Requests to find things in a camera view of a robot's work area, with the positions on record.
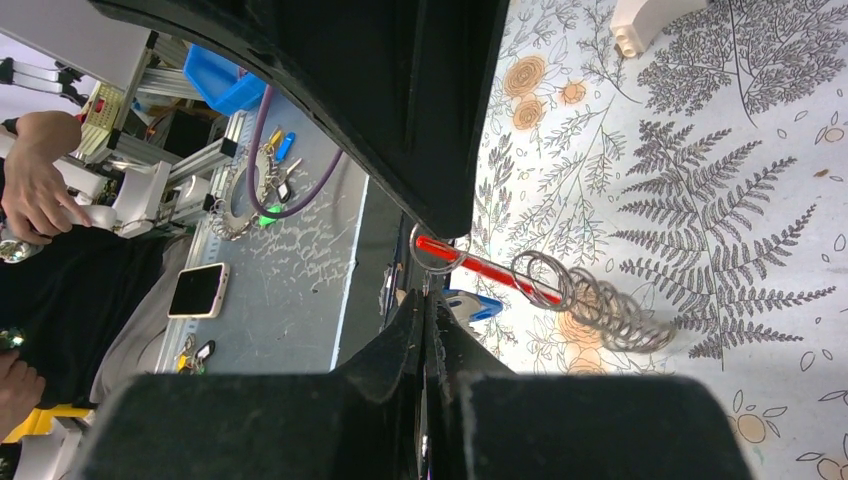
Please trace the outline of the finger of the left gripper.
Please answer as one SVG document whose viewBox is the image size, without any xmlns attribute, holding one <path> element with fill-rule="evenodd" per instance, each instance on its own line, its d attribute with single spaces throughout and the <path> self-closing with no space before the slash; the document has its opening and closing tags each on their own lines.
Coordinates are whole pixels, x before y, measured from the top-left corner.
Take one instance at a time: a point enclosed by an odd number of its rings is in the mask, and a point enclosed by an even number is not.
<svg viewBox="0 0 848 480">
<path fill-rule="evenodd" d="M 432 233 L 466 235 L 508 3 L 99 1 L 286 95 Z"/>
</svg>

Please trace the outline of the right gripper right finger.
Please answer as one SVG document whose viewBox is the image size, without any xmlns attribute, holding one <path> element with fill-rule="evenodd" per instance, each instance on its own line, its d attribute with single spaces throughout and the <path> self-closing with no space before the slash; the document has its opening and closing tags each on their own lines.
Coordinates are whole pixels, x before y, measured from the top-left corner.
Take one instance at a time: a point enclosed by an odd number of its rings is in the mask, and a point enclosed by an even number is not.
<svg viewBox="0 0 848 480">
<path fill-rule="evenodd" d="M 430 298 L 434 479 L 748 479 L 725 412 L 679 376 L 512 372 Z"/>
</svg>

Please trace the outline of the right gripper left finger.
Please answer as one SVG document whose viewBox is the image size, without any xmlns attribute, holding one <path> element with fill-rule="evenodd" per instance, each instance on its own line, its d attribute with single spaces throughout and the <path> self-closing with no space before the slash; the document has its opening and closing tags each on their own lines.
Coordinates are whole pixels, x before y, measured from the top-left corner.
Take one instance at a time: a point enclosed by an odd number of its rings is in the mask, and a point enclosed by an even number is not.
<svg viewBox="0 0 848 480">
<path fill-rule="evenodd" d="M 424 298 L 324 374 L 144 375 L 99 412 L 74 479 L 416 479 Z"/>
</svg>

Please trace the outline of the blue tag key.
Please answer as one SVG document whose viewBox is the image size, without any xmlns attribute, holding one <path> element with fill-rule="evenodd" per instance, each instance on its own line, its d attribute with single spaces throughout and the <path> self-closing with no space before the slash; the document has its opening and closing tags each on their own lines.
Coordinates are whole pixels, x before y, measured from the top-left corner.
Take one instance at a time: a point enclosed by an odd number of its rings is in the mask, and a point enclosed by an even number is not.
<svg viewBox="0 0 848 480">
<path fill-rule="evenodd" d="M 503 310 L 499 300 L 483 295 L 455 289 L 442 293 L 456 321 L 477 340 L 481 333 L 474 329 L 474 323 L 495 317 Z"/>
</svg>

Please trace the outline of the red tag keyring bundle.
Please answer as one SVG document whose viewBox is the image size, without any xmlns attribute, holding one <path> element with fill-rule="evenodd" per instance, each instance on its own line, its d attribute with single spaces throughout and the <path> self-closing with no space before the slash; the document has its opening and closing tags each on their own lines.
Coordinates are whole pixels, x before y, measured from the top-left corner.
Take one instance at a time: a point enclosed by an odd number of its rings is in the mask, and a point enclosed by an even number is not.
<svg viewBox="0 0 848 480">
<path fill-rule="evenodd" d="M 631 295 L 546 253 L 525 250 L 504 266 L 434 239 L 420 225 L 412 228 L 408 243 L 413 259 L 428 272 L 447 275 L 463 268 L 509 287 L 532 305 L 569 314 L 578 324 L 598 332 L 608 350 L 654 353 L 676 335 L 672 324 L 650 318 Z"/>
</svg>

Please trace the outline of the person hand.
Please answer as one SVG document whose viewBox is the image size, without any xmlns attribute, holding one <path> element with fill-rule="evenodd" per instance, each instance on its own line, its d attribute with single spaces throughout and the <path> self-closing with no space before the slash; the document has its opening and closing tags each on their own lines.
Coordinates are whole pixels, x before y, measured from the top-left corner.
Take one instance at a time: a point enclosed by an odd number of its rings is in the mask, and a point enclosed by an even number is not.
<svg viewBox="0 0 848 480">
<path fill-rule="evenodd" d="M 89 227 L 83 207 L 68 194 L 54 163 L 77 149 L 81 123 L 64 111 L 31 112 L 1 123 L 1 133 L 13 138 L 3 157 L 2 212 L 19 239 L 45 245 L 72 229 L 74 222 Z"/>
</svg>

